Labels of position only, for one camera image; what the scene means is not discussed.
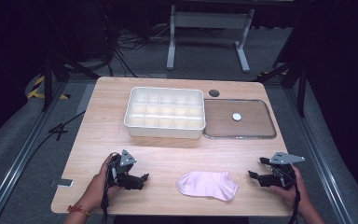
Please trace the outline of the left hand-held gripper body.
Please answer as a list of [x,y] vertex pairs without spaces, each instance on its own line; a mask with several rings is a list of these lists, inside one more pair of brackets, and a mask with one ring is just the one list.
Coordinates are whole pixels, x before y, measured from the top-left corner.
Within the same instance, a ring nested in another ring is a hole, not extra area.
[[139,183],[138,176],[129,174],[136,162],[137,160],[126,149],[123,149],[121,154],[115,154],[108,162],[106,186],[108,188],[113,186],[125,188],[127,183]]

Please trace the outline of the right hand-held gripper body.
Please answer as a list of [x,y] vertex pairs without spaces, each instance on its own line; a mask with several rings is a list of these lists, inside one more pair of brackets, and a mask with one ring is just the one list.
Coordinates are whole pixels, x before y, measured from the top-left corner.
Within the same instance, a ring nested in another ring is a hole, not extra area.
[[276,152],[270,158],[270,169],[272,171],[271,185],[290,189],[296,182],[296,174],[292,168],[293,163],[303,162],[304,157],[296,156],[284,152]]

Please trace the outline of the pink sock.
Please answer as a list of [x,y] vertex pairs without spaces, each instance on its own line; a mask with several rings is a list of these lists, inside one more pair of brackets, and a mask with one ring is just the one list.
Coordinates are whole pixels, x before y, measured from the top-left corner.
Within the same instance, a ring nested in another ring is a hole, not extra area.
[[232,201],[239,186],[229,172],[194,171],[181,176],[176,182],[178,191],[191,197],[212,197],[220,201]]

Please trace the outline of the white divided storage box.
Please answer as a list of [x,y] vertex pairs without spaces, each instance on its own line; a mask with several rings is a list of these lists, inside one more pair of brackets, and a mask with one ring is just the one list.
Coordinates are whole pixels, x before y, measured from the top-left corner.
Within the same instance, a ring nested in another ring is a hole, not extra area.
[[199,139],[206,126],[200,90],[134,87],[124,125],[131,136]]

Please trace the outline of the person's right hand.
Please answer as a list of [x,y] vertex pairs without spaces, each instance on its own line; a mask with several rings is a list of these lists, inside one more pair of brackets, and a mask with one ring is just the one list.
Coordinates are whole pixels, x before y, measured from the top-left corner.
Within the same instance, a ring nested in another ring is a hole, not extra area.
[[312,208],[312,203],[310,201],[310,196],[301,173],[295,166],[292,166],[292,168],[294,169],[296,174],[297,187],[292,186],[290,189],[283,189],[277,186],[271,186],[269,189],[272,192],[281,196],[283,200],[286,202],[286,204],[292,208],[295,207],[296,190],[298,190],[300,193],[298,213],[300,215],[305,215]]

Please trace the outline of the person's left hand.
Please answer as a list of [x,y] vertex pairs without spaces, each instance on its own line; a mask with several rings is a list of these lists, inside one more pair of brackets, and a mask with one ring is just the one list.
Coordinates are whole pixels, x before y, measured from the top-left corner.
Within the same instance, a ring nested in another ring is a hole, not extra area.
[[103,162],[99,173],[91,179],[85,192],[76,203],[76,205],[79,205],[87,212],[91,213],[95,209],[101,207],[101,202],[104,195],[106,174],[108,170],[108,162],[110,162],[112,157],[112,154],[108,155],[108,157]]

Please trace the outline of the clear plastic lid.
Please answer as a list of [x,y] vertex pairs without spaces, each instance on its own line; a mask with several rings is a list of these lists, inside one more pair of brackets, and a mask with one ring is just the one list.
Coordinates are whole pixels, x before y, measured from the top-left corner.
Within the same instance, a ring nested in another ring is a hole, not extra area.
[[[206,99],[206,126],[209,138],[271,139],[276,136],[269,109],[261,100]],[[240,113],[235,121],[233,113]]]

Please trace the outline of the grey tape piece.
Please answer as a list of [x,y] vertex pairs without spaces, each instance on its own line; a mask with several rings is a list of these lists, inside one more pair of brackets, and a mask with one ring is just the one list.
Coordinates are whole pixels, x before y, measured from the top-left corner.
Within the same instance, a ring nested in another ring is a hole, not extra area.
[[73,183],[74,181],[72,179],[60,178],[60,179],[51,180],[49,185],[52,188],[57,188],[57,187],[71,188],[73,186]]

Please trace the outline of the black tape floor mark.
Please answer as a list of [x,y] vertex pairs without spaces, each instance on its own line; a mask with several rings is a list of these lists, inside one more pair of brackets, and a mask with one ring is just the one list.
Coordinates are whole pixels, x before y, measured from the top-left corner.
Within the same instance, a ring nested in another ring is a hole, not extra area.
[[48,131],[51,134],[56,134],[56,140],[60,141],[62,138],[62,135],[64,133],[67,133],[67,130],[65,129],[65,125],[63,123],[58,124],[54,128]]

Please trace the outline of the black tripod stand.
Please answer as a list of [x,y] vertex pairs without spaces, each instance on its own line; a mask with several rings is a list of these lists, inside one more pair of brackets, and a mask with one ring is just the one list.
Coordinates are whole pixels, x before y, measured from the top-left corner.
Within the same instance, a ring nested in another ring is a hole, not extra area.
[[39,31],[46,49],[46,60],[43,75],[45,77],[45,99],[42,111],[46,112],[53,101],[52,76],[59,83],[67,82],[70,75],[65,67],[71,65],[78,72],[98,79],[100,76],[92,72],[76,60],[78,42],[70,36],[74,28],[65,21],[65,11],[62,0],[34,0],[40,10],[40,15],[35,18],[36,28]]
[[305,117],[304,101],[309,65],[310,39],[307,37],[309,24],[310,16],[307,12],[303,12],[274,61],[273,70],[262,72],[255,79],[255,82],[263,83],[286,71],[281,86],[284,89],[292,89],[298,82],[296,109],[302,118]]

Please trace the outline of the yellow black floor tape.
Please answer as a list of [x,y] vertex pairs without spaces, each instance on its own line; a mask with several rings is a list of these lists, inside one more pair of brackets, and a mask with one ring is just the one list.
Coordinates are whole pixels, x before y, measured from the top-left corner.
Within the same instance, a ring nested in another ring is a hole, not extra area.
[[45,80],[45,77],[43,75],[40,75],[39,78],[35,81],[33,87],[31,88],[30,92],[27,94],[28,98],[39,98],[39,99],[44,99],[45,98],[45,94],[44,93],[39,93],[38,90],[41,87],[41,85],[43,84]]

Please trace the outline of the aluminium floor rail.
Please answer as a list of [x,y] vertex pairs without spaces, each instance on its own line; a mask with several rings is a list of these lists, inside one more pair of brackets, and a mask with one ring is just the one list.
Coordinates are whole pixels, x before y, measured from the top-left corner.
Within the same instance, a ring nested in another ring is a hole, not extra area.
[[40,135],[43,126],[47,122],[48,116],[50,115],[53,106],[56,105],[65,88],[65,82],[58,82],[56,84],[56,87],[52,92],[48,108],[38,115],[34,127],[31,129],[31,132],[26,138],[25,143],[22,145],[18,156],[6,172],[3,182],[0,185],[0,216],[7,204],[7,201],[9,200],[11,193],[21,178],[21,174],[24,172],[27,164],[36,153],[36,149],[34,148],[36,139]]
[[332,204],[333,210],[336,214],[337,220],[339,224],[354,224],[353,219],[347,209],[341,192],[338,189],[336,179],[334,178],[333,174],[331,173],[330,168],[326,160],[324,159],[323,155],[319,151],[313,134],[310,130],[310,127],[305,118],[302,118],[297,111],[296,107],[296,96],[291,90],[284,90],[283,91],[288,102],[290,104],[291,109],[295,113],[296,121],[298,122],[302,133],[305,135],[305,139],[307,142],[307,146],[310,152],[311,160],[315,166],[315,169],[321,178],[322,185],[324,187],[324,191],[327,194],[327,197]]

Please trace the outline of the grey metal table frame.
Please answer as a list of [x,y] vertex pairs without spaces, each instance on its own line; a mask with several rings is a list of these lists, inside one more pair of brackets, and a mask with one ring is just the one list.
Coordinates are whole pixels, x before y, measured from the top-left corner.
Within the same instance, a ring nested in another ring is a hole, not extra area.
[[250,66],[245,55],[244,44],[253,21],[254,13],[255,11],[253,9],[249,9],[244,14],[185,12],[178,11],[176,6],[172,5],[170,15],[170,43],[166,68],[168,70],[173,70],[174,68],[176,28],[231,29],[241,30],[241,38],[234,43],[234,46],[241,64],[241,70],[244,73],[249,73]]

